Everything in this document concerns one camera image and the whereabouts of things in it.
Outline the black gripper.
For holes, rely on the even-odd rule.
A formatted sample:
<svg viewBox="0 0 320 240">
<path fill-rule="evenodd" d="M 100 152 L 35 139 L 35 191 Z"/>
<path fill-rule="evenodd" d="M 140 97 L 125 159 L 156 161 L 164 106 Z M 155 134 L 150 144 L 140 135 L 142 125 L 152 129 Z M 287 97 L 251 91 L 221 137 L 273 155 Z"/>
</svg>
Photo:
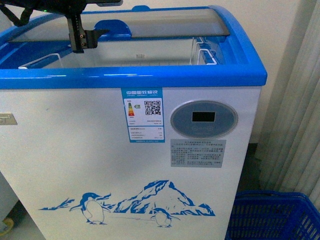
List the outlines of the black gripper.
<svg viewBox="0 0 320 240">
<path fill-rule="evenodd" d="M 83 54 L 85 49 L 95 49 L 98 39 L 109 32 L 108 29 L 84 30 L 81 14 L 87 5 L 99 7 L 116 7 L 123 4 L 122 0 L 35 0 L 32 11 L 53 13 L 65 16 L 69 30 L 71 50 Z"/>
</svg>

